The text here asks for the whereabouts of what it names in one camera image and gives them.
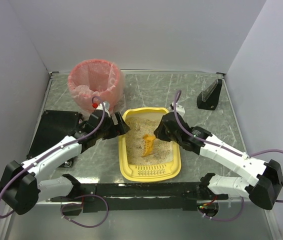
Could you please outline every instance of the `metal tabletop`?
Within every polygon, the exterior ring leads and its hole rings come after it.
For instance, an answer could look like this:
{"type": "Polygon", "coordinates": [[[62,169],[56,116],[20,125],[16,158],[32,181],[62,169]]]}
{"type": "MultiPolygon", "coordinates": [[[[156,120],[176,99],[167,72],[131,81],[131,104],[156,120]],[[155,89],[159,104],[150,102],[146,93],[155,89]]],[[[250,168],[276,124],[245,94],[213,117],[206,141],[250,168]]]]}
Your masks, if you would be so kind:
{"type": "MultiPolygon", "coordinates": [[[[67,86],[67,73],[53,73],[51,85],[44,103],[45,110],[79,111],[67,86]]],[[[140,107],[165,107],[172,103],[175,93],[181,89],[179,103],[185,108],[184,119],[189,126],[200,126],[215,134],[225,143],[244,151],[241,134],[234,116],[229,96],[223,84],[219,104],[215,111],[197,108],[196,99],[203,86],[208,87],[221,74],[173,73],[173,72],[126,72],[123,98],[115,107],[121,114],[140,107]]],[[[193,152],[180,149],[181,171],[165,182],[198,182],[206,173],[235,176],[221,164],[193,152]]],[[[120,171],[118,138],[100,141],[81,154],[71,168],[58,168],[50,176],[71,174],[81,183],[130,183],[120,171]]]]}

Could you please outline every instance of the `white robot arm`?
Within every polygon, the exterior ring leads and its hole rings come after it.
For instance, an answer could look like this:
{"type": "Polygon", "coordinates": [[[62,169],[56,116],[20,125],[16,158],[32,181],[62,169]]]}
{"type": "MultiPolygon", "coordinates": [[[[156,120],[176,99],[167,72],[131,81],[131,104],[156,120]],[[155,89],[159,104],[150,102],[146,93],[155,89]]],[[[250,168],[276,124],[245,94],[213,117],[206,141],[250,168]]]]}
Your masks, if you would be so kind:
{"type": "Polygon", "coordinates": [[[232,146],[224,143],[211,132],[199,127],[189,127],[177,113],[180,124],[192,136],[186,134],[177,123],[174,112],[164,115],[154,131],[156,138],[174,141],[186,151],[210,158],[222,164],[240,177],[219,176],[208,173],[201,178],[202,185],[215,195],[228,194],[249,198],[257,206],[271,210],[283,187],[283,174],[278,162],[265,162],[249,157],[232,146]]]}
{"type": "Polygon", "coordinates": [[[64,174],[56,179],[47,179],[58,166],[94,146],[97,140],[112,139],[130,130],[119,112],[115,113],[115,124],[108,109],[105,109],[104,118],[101,109],[100,104],[87,121],[83,121],[52,148],[21,164],[12,161],[6,166],[0,180],[0,195],[17,214],[27,213],[37,202],[46,199],[58,196],[72,199],[78,196],[81,184],[73,176],[64,174]]]}

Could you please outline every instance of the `pink mesh basket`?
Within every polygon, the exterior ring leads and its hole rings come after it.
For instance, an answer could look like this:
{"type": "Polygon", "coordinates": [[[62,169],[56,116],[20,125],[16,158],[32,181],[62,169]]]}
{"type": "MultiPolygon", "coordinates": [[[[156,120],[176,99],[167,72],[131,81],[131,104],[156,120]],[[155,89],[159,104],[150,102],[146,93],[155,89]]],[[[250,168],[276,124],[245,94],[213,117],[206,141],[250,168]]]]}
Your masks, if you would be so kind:
{"type": "Polygon", "coordinates": [[[92,97],[110,104],[109,112],[123,96],[125,75],[113,62],[90,59],[77,64],[68,76],[68,88],[83,114],[92,113],[92,97]]]}

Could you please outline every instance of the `yellow litter box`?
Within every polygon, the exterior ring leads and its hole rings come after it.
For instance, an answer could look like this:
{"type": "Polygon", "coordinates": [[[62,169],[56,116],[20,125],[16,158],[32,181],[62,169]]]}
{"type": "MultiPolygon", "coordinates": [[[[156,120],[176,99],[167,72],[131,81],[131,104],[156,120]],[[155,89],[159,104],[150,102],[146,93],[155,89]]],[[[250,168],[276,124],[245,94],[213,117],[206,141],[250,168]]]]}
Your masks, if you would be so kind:
{"type": "MultiPolygon", "coordinates": [[[[131,117],[160,120],[168,110],[163,107],[141,107],[127,110],[122,116],[124,121],[131,117]]],[[[119,136],[119,165],[121,174],[130,181],[158,182],[175,177],[181,170],[179,145],[170,142],[172,161],[155,165],[134,165],[128,163],[125,135],[119,136]]]]}

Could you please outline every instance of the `white wall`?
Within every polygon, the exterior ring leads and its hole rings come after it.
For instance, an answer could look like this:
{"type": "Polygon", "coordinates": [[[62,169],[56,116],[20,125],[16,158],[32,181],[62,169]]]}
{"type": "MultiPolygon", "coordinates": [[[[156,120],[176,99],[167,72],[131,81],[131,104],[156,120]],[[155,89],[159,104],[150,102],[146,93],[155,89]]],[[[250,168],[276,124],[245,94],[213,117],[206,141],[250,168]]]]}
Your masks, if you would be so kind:
{"type": "MultiPolygon", "coordinates": [[[[283,149],[283,1],[267,0],[226,75],[250,153],[283,149]]],[[[281,163],[283,156],[268,154],[281,163]]],[[[279,196],[283,199],[283,189],[279,196]]],[[[283,234],[283,203],[275,213],[283,234]]]]}
{"type": "Polygon", "coordinates": [[[49,71],[101,58],[226,73],[266,0],[9,1],[49,71]]]}
{"type": "Polygon", "coordinates": [[[0,179],[25,159],[48,73],[7,0],[0,0],[0,179]]]}

